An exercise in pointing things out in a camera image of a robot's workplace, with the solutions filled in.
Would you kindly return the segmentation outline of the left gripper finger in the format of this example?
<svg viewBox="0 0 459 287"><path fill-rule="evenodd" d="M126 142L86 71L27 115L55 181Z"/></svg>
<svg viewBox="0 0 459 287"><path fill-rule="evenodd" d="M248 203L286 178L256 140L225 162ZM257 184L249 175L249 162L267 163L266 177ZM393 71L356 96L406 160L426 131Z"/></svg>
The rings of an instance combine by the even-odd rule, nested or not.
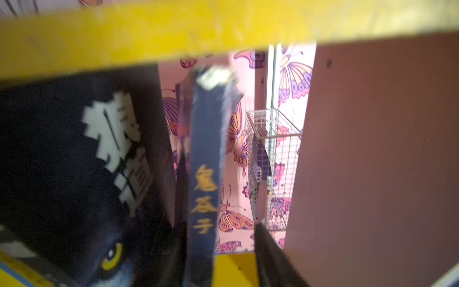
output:
<svg viewBox="0 0 459 287"><path fill-rule="evenodd" d="M255 257L261 287L309 287L265 226L254 229Z"/></svg>

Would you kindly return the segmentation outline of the dark old man cover book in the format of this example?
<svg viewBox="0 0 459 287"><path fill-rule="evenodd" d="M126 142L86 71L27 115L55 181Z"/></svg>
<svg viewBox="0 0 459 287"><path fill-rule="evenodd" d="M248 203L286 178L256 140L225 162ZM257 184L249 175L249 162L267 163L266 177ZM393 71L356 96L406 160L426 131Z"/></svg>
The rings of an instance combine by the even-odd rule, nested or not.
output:
<svg viewBox="0 0 459 287"><path fill-rule="evenodd" d="M227 130L241 98L228 66L193 68L177 85L179 168L186 193L186 257L182 285L213 281L218 205L225 167Z"/></svg>

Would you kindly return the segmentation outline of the black wolf cover book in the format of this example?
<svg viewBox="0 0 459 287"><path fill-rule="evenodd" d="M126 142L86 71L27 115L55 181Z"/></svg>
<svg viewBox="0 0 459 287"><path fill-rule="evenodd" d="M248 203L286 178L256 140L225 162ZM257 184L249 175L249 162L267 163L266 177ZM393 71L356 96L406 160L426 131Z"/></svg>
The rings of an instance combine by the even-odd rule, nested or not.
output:
<svg viewBox="0 0 459 287"><path fill-rule="evenodd" d="M1 89L1 251L54 287L159 287L175 192L157 65Z"/></svg>

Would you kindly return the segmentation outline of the yellow cartoon boy book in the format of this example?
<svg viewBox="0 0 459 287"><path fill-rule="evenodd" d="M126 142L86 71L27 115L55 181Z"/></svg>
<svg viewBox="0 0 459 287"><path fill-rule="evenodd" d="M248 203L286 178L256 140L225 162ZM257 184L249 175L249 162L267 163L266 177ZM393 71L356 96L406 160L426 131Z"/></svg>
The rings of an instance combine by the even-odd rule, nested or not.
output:
<svg viewBox="0 0 459 287"><path fill-rule="evenodd" d="M53 287L54 284L25 263L1 251L2 287Z"/></svg>

